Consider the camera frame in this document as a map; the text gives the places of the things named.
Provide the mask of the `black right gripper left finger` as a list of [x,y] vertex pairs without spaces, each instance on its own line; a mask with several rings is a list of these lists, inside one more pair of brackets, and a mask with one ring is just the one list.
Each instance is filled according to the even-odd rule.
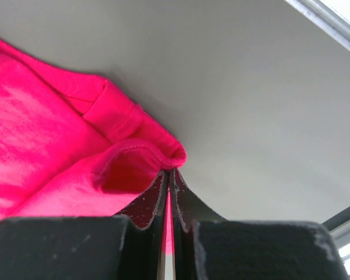
[[0,221],[0,279],[163,279],[167,173],[113,216]]

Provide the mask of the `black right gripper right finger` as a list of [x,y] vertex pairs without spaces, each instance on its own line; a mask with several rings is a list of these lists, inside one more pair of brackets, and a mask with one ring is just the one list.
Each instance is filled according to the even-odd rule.
[[348,279],[318,223],[231,221],[169,175],[176,279]]

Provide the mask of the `pink t-shirt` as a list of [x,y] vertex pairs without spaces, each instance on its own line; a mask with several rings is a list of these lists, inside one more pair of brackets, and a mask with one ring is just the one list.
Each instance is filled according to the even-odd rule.
[[182,144],[108,79],[66,71],[0,40],[0,220],[114,215]]

